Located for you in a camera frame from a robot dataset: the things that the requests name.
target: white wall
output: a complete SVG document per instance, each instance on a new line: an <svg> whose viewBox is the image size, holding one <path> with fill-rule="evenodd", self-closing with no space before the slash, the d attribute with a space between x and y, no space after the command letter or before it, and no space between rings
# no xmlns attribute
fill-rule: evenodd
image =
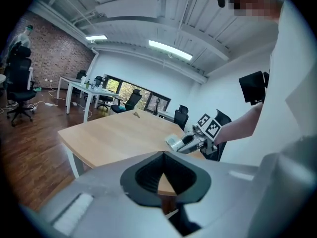
<svg viewBox="0 0 317 238"><path fill-rule="evenodd" d="M232 120L245 114L252 106L244 101L239 78L259 70L268 72L273 47L274 44L268 45L258 53L236 59L213 71L206 84L194 85L188 100L191 115L185 129L190 130L191 125L197 123L204 113L215 117L216 109L228 115ZM241 152L248 141L249 138L228 142L221 161L234 163L234 156Z"/></svg>
<svg viewBox="0 0 317 238"><path fill-rule="evenodd" d="M171 99L167 112L174 113L184 105L192 88L193 80L161 65L114 52L99 51L90 78L107 74L129 83L144 87Z"/></svg>

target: black monitor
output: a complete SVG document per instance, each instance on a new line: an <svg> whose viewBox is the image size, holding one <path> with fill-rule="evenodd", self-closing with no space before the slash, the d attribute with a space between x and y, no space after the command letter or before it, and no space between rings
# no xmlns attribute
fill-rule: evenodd
<svg viewBox="0 0 317 238"><path fill-rule="evenodd" d="M239 78L244 100L255 105L265 99L265 82L261 71Z"/></svg>

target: wooden floor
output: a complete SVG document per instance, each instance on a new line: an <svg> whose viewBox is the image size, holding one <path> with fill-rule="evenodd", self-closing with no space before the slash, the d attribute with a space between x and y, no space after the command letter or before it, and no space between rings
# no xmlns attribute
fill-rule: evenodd
<svg viewBox="0 0 317 238"><path fill-rule="evenodd" d="M66 99L66 91L60 92ZM48 199L74 180L64 146L57 132L61 129L82 123L83 108L71 105L70 114L66 114L64 100L57 100L48 94L48 90L37 93L31 103L44 101L57 104L49 107L39 103L30 122L26 116L16 119L12 127L6 118L6 112L0 114L0 138L2 140L2 161L7 178L21 204L38 210ZM84 98L72 96L85 106ZM0 97L0 107L5 108L5 96ZM106 109L95 110L90 105L92 116L89 120L106 116Z"/></svg>

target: ceiling duct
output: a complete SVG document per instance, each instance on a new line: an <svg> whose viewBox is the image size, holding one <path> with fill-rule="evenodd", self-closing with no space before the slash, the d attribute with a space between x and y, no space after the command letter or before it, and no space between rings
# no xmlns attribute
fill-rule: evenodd
<svg viewBox="0 0 317 238"><path fill-rule="evenodd" d="M98 13L104 13L108 18L121 16L158 16L158 0L96 0Z"/></svg>

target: fluorescent light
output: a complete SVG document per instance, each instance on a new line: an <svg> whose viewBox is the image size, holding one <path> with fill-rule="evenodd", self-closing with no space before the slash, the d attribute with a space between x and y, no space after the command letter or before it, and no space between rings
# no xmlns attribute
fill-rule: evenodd
<svg viewBox="0 0 317 238"><path fill-rule="evenodd" d="M89 37L86 37L86 39L88 41L92 41L92 40L106 40L107 37L105 35L97 35L97 36L89 36Z"/></svg>
<svg viewBox="0 0 317 238"><path fill-rule="evenodd" d="M192 55L190 55L188 53L185 53L185 52L183 52L181 50L178 50L176 48L173 48L171 46L162 44L160 42L149 41L149 45L153 46L153 47L156 47L156 48L159 48L159 49L162 49L162 50L166 50L166 51L171 52L173 54L176 54L176 55L178 55L180 57L183 57L183 58L185 58L187 60L190 60L193 57Z"/></svg>

